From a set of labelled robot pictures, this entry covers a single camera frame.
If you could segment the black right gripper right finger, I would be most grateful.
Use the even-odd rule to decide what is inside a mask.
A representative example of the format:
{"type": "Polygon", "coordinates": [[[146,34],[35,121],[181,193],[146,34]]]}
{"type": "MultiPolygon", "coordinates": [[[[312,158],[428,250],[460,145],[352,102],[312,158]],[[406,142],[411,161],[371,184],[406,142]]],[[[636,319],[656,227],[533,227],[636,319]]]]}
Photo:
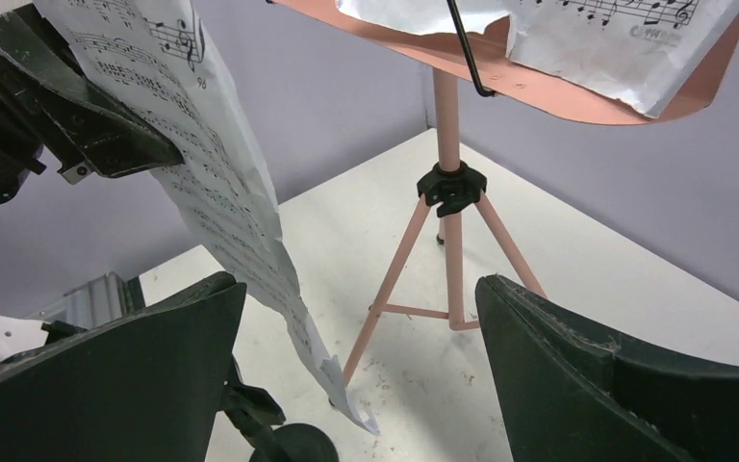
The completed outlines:
{"type": "Polygon", "coordinates": [[[474,299],[517,461],[739,461],[739,366],[676,352],[498,274],[474,299]]]}

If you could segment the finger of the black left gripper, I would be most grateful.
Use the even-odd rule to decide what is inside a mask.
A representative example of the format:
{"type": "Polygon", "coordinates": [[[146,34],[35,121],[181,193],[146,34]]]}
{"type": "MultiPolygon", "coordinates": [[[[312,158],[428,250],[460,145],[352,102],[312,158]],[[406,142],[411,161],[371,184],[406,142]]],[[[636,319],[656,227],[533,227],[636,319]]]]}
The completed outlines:
{"type": "Polygon", "coordinates": [[[0,101],[55,155],[70,184],[183,162],[167,137],[88,79],[33,5],[0,14],[0,101]]]}

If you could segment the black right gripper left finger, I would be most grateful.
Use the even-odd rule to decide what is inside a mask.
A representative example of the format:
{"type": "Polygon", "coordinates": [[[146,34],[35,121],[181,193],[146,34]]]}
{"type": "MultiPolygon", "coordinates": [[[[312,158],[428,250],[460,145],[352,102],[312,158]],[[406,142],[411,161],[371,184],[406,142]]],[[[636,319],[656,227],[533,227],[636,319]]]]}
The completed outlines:
{"type": "Polygon", "coordinates": [[[218,272],[0,362],[0,461],[201,461],[246,287],[218,272]]]}

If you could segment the white sheet music paper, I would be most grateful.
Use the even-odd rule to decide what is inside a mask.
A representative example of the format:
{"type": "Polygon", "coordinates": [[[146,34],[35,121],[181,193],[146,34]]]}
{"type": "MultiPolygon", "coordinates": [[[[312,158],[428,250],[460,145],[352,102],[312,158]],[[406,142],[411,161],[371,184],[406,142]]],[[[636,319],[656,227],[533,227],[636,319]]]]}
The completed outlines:
{"type": "Polygon", "coordinates": [[[338,1],[353,19],[413,36],[471,35],[518,64],[645,118],[708,106],[739,38],[739,1],[338,1]]]}
{"type": "Polygon", "coordinates": [[[305,305],[265,158],[234,80],[189,1],[39,1],[90,82],[182,153],[153,177],[222,267],[281,315],[300,362],[332,404],[377,434],[305,305]]]}

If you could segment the pink perforated music stand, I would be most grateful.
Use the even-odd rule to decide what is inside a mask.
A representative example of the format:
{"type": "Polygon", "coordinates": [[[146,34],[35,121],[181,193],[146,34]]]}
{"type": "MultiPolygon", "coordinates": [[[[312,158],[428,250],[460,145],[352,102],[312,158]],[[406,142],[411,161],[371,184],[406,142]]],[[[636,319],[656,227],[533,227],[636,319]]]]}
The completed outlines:
{"type": "Polygon", "coordinates": [[[439,219],[438,240],[445,248],[447,307],[440,313],[440,318],[447,321],[450,329],[463,331],[478,327],[477,321],[466,319],[464,308],[462,214],[468,207],[474,207],[483,218],[525,287],[535,293],[542,291],[533,270],[487,195],[486,177],[461,158],[458,98],[461,80],[470,81],[482,97],[506,96],[551,116],[590,125],[631,126],[670,121],[695,114],[714,100],[708,106],[681,117],[645,118],[623,103],[511,63],[496,51],[491,42],[478,34],[471,35],[471,51],[466,53],[454,33],[429,36],[399,33],[339,13],[335,8],[336,2],[292,1],[290,8],[428,65],[432,70],[438,140],[437,164],[417,184],[417,206],[344,364],[345,380],[350,380],[354,374],[383,314],[430,316],[427,309],[395,305],[390,301],[430,213],[435,213],[439,219]]]}

